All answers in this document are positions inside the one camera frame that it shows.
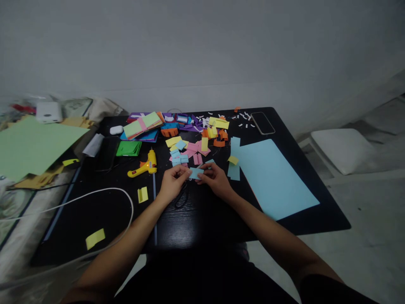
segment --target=white device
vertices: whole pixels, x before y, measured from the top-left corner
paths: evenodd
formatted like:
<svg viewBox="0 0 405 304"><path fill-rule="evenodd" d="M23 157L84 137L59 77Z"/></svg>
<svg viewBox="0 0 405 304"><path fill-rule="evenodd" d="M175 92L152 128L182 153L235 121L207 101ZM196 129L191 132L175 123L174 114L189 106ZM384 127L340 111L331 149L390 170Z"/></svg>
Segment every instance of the white device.
<svg viewBox="0 0 405 304"><path fill-rule="evenodd" d="M39 102L36 118L43 124L61 122L63 120L62 108L57 102Z"/></svg>

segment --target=orange paper piece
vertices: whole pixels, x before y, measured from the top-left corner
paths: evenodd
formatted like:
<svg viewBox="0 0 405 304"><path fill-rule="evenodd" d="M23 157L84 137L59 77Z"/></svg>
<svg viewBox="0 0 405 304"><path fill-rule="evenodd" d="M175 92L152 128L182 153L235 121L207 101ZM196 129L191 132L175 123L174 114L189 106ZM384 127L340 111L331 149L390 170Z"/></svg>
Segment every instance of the orange paper piece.
<svg viewBox="0 0 405 304"><path fill-rule="evenodd" d="M214 140L214 146L216 146L216 147L224 147L225 146L225 141L215 141Z"/></svg>

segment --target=yellow glue gun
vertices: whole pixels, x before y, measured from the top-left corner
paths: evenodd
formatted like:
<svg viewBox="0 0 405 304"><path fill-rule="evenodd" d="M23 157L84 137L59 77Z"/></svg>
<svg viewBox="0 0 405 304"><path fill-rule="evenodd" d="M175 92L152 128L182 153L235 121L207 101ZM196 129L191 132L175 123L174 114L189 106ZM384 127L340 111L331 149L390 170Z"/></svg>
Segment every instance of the yellow glue gun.
<svg viewBox="0 0 405 304"><path fill-rule="evenodd" d="M156 168L156 154L155 151L151 148L151 150L148 153L148 160L144 162L140 162L140 167L138 170L135 171L128 171L128 176L129 177L137 177L138 175L141 175L143 172L148 171L149 174L156 173L157 168Z"/></svg>

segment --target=paper stack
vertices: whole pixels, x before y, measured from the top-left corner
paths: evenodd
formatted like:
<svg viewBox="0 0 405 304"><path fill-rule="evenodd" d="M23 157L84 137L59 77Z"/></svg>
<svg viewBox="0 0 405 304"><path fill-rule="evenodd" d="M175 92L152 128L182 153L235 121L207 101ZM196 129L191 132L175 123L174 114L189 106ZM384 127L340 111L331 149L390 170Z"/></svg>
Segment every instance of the paper stack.
<svg viewBox="0 0 405 304"><path fill-rule="evenodd" d="M128 140L132 140L138 135L152 130L162 125L163 122L156 112L152 112L144 117L139 117L136 121L126 125L124 132Z"/></svg>

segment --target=smartphone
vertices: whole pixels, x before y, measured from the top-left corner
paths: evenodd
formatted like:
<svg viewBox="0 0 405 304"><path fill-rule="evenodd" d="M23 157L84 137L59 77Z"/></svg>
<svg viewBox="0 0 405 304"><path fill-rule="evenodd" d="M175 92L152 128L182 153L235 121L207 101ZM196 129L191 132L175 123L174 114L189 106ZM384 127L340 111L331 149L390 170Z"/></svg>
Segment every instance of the smartphone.
<svg viewBox="0 0 405 304"><path fill-rule="evenodd" d="M103 138L100 150L97 154L94 169L96 172L111 170L120 141L121 139L118 136L109 136Z"/></svg>
<svg viewBox="0 0 405 304"><path fill-rule="evenodd" d="M252 113L250 114L250 116L252 116L252 120L254 121L254 124L256 125L260 134L268 135L275 133L275 129L273 128L269 119L263 112Z"/></svg>

